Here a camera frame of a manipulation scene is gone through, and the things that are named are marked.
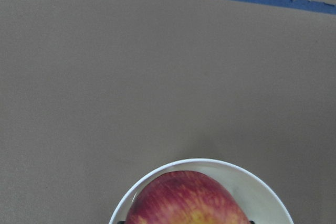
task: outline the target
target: plate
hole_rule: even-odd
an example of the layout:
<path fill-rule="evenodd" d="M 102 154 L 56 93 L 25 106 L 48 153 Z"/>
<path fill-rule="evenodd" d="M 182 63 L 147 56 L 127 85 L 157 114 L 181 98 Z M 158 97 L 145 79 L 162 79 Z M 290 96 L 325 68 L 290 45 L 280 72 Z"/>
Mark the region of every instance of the plate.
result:
<path fill-rule="evenodd" d="M 236 165 L 207 158 L 191 158 L 163 165 L 136 182 L 117 205 L 109 224 L 124 221 L 141 190 L 158 176 L 176 170 L 194 170 L 221 183 L 255 224 L 293 224 L 284 204 L 261 179 Z"/>

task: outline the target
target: apple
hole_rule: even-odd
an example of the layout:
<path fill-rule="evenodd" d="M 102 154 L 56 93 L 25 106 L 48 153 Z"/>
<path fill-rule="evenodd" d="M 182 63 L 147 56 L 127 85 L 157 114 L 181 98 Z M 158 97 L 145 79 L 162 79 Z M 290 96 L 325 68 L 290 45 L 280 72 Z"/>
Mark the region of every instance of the apple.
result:
<path fill-rule="evenodd" d="M 232 195 L 195 171 L 168 172 L 137 195 L 124 224 L 250 224 Z"/>

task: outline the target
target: white bowl rim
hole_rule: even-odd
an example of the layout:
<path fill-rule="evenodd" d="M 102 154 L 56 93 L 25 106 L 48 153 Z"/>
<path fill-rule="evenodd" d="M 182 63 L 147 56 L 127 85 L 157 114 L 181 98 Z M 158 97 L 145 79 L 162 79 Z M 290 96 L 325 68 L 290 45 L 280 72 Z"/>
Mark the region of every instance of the white bowl rim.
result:
<path fill-rule="evenodd" d="M 145 176 L 143 176 L 141 179 L 139 179 L 128 191 L 127 193 L 122 197 L 122 199 L 119 201 L 116 209 L 114 210 L 112 217 L 110 219 L 109 224 L 113 223 L 113 220 L 115 218 L 115 216 L 117 215 L 119 209 L 121 208 L 122 204 L 124 203 L 124 201 L 128 198 L 128 196 L 140 185 L 142 184 L 147 178 L 153 176 L 154 174 L 167 169 L 171 166 L 174 165 L 180 165 L 180 164 L 186 164 L 186 163 L 196 163 L 196 162 L 208 162 L 208 163 L 216 163 L 216 164 L 221 164 L 221 165 L 226 165 L 229 166 L 233 169 L 239 170 L 240 172 L 243 172 L 245 174 L 247 174 L 248 176 L 252 177 L 253 179 L 255 179 L 256 181 L 258 181 L 260 184 L 262 184 L 276 199 L 276 201 L 279 203 L 279 205 L 282 207 L 284 213 L 286 214 L 286 216 L 288 217 L 288 219 L 290 220 L 290 222 L 292 224 L 294 224 L 288 210 L 286 209 L 285 205 L 282 203 L 282 201 L 280 200 L 280 198 L 276 195 L 276 193 L 265 183 L 263 182 L 260 178 L 258 178 L 256 175 L 254 175 L 253 173 L 228 162 L 225 161 L 220 161 L 217 159 L 211 159 L 211 158 L 188 158 L 188 159 L 182 159 L 182 160 L 178 160 L 178 161 L 174 161 L 165 165 L 162 165 L 156 169 L 154 169 L 153 171 L 147 173 Z"/>

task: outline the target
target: gray table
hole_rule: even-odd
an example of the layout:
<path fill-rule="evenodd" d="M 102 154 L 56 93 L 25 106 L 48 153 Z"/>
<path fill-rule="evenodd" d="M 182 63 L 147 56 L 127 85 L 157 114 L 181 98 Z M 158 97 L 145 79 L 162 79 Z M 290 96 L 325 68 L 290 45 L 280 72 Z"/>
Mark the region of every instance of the gray table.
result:
<path fill-rule="evenodd" d="M 317 0 L 336 4 L 336 0 Z M 0 0 L 0 223 L 108 223 L 171 161 L 334 221 L 336 16 L 225 0 Z"/>

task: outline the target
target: red apple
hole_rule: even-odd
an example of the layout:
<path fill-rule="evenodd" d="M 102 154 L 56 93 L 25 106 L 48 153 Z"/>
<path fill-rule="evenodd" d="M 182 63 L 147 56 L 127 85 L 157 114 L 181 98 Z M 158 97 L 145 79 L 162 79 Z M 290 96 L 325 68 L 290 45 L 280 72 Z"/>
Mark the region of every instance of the red apple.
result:
<path fill-rule="evenodd" d="M 134 200 L 125 224 L 249 224 L 232 195 L 194 171 L 165 173 Z"/>

